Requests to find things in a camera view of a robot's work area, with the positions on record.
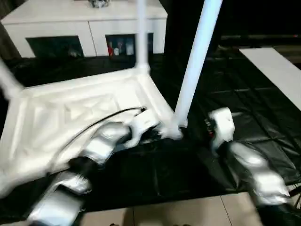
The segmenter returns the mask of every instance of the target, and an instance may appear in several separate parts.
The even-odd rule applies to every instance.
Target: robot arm
[[[211,150],[223,158],[236,177],[245,181],[248,192],[264,225],[301,225],[301,212],[290,204],[284,180],[273,171],[256,150],[233,141],[235,130],[228,108],[210,115],[213,129]]]
[[[72,226],[91,191],[91,173],[105,165],[111,155],[140,141],[141,135],[158,125],[150,110],[135,116],[129,124],[108,122],[100,126],[70,168],[60,173],[42,199],[34,206],[28,221],[36,226]]]

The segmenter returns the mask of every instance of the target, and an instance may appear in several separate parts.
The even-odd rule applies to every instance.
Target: floor tile
[[[135,226],[230,226],[219,196],[134,207]]]
[[[106,210],[85,214],[81,226],[134,226],[133,209]]]
[[[262,226],[248,193],[221,196],[232,226]]]

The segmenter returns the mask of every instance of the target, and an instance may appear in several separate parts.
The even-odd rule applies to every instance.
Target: black cable
[[[49,167],[47,168],[47,174],[50,174],[53,170],[53,166],[57,160],[57,158],[60,156],[60,154],[69,146],[71,145],[81,134],[83,134],[84,132],[86,132],[88,129],[92,128],[93,126],[95,126],[96,124],[103,122],[104,120],[107,120],[117,114],[123,113],[123,112],[127,112],[127,111],[131,111],[131,110],[142,110],[144,109],[144,107],[132,107],[132,108],[127,108],[118,112],[115,112],[113,114],[110,114],[102,119],[99,119],[95,122],[93,122],[92,124],[90,124],[89,126],[87,126],[86,128],[84,128],[83,130],[81,130],[80,132],[78,132],[77,134],[75,134],[65,145],[63,145],[52,157],[52,159],[49,161]]]

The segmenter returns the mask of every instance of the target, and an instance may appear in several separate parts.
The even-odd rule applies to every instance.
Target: black mat
[[[105,57],[68,60],[27,59],[7,62],[25,86],[112,72],[134,62]],[[171,57],[155,55],[151,76],[175,108],[185,67]],[[86,210],[207,197],[245,190],[228,167],[206,148],[204,118],[229,107],[235,114],[235,140],[259,150],[287,184],[300,182],[301,112],[256,67],[238,52],[208,57],[189,114],[184,139],[160,140],[114,155],[94,179]],[[1,123],[7,103],[1,101]],[[25,217],[52,178],[17,187],[0,200],[0,222]]]

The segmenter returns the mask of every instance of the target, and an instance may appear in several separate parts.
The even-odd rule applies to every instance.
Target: white cabinet
[[[96,53],[108,55],[106,35],[135,34],[136,20],[111,20],[89,22]],[[153,53],[164,53],[166,19],[149,19],[147,32],[153,34]]]
[[[96,56],[88,22],[26,23],[4,26],[21,57],[35,57],[26,38],[57,36],[78,36],[84,56]]]
[[[135,34],[136,13],[136,0],[112,0],[98,9],[88,0],[28,0],[1,22],[22,57],[35,57],[27,38],[63,36],[78,37],[82,54],[92,57],[109,54],[106,35]],[[167,13],[159,0],[147,0],[146,16],[152,52],[163,53]]]

